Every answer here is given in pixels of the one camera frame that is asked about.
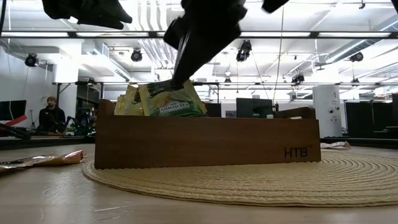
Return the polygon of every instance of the table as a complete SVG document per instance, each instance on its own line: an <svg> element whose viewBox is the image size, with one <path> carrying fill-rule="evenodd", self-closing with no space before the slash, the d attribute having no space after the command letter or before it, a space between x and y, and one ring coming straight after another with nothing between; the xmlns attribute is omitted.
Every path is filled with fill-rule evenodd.
<svg viewBox="0 0 398 224"><path fill-rule="evenodd" d="M0 151L1 161L93 144ZM398 158L398 151L355 147L349 152ZM284 208L184 202L124 192L86 179L81 165L36 167L0 177L1 223L396 223L398 206Z"/></svg>

